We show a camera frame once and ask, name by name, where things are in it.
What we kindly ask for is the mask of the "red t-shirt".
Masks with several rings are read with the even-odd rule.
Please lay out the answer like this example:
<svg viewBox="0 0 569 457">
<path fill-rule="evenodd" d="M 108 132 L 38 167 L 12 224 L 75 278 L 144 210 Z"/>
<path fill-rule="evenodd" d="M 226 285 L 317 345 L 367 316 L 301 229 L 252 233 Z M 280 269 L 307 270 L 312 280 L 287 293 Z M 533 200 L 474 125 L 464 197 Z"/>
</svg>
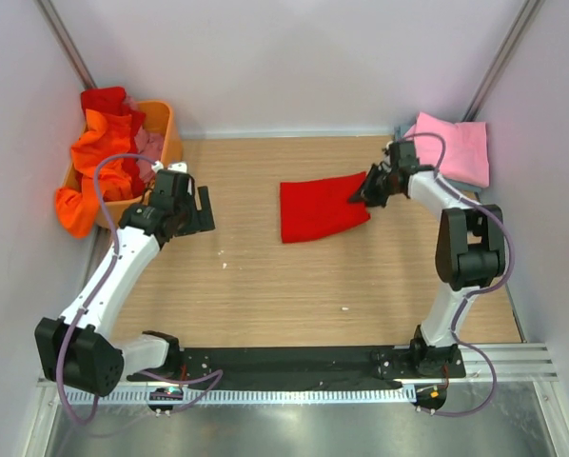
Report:
<svg viewBox="0 0 569 457">
<path fill-rule="evenodd" d="M 366 223 L 363 203 L 349 203 L 365 172 L 305 182 L 282 182 L 279 188 L 281 240 L 310 242 Z"/>
</svg>

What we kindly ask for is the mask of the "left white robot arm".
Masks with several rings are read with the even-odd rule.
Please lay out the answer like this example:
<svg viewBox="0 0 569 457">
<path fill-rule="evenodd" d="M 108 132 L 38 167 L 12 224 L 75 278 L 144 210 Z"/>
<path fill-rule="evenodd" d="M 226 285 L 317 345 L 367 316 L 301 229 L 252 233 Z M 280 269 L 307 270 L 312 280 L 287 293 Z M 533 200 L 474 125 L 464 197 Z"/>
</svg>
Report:
<svg viewBox="0 0 569 457">
<path fill-rule="evenodd" d="M 128 295 L 171 239 L 215 228 L 207 187 L 197 187 L 184 162 L 158 171 L 147 203 L 130 205 L 117 240 L 78 297 L 57 319 L 44 318 L 34 336 L 47 379 L 105 397 L 144 370 L 174 379 L 183 359 L 176 337 L 146 330 L 122 345 L 109 340 Z"/>
</svg>

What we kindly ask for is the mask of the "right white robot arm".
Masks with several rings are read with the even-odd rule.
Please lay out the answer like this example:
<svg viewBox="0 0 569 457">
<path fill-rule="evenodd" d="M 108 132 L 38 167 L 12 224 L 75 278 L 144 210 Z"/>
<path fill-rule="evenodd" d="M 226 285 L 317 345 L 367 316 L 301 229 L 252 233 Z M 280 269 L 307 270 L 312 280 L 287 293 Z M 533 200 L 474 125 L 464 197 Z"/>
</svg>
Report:
<svg viewBox="0 0 569 457">
<path fill-rule="evenodd" d="M 441 285 L 409 347 L 383 360 L 382 376 L 462 376 L 459 326 L 476 297 L 494 290 L 513 264 L 501 209 L 469 199 L 437 166 L 422 164 L 412 140 L 389 143 L 348 201 L 383 208 L 397 194 L 421 203 L 439 221 L 435 268 Z"/>
</svg>

